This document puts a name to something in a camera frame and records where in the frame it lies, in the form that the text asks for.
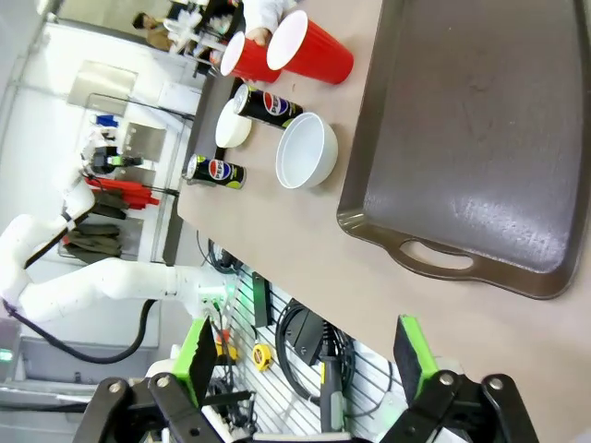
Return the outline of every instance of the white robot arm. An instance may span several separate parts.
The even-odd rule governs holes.
[[[94,205],[94,195],[81,167],[72,167],[57,184],[65,205],[52,221],[20,215],[0,235],[0,297],[33,322],[60,318],[89,307],[101,298],[176,300],[189,314],[199,317],[208,298],[225,297],[222,279],[215,271],[167,267],[156,263],[107,258],[41,284],[26,271],[31,256],[53,245],[76,227]],[[207,283],[214,285],[204,287]]]

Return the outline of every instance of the pepsi can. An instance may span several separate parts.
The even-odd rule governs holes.
[[[242,85],[234,96],[234,111],[243,117],[286,129],[304,109],[264,90]]]
[[[185,179],[190,185],[209,182],[232,189],[242,189],[247,180],[247,170],[237,164],[210,160],[194,154],[188,162]]]

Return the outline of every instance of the tape measure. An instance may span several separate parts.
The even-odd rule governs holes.
[[[252,361],[260,372],[269,369],[272,362],[271,346],[268,344],[258,343],[252,350]]]

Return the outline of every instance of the red plastic cup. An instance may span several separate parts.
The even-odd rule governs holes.
[[[354,63],[353,54],[304,11],[283,20],[267,51],[270,69],[285,69],[333,85],[349,77]]]
[[[244,32],[238,32],[228,43],[220,66],[223,76],[235,76],[248,80],[274,82],[281,71],[267,66],[267,48],[258,46],[247,39]]]

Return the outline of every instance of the black mount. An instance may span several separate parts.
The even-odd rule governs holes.
[[[538,443],[512,378],[498,374],[475,383],[452,371],[426,382],[381,443],[425,443],[443,427],[474,443]]]

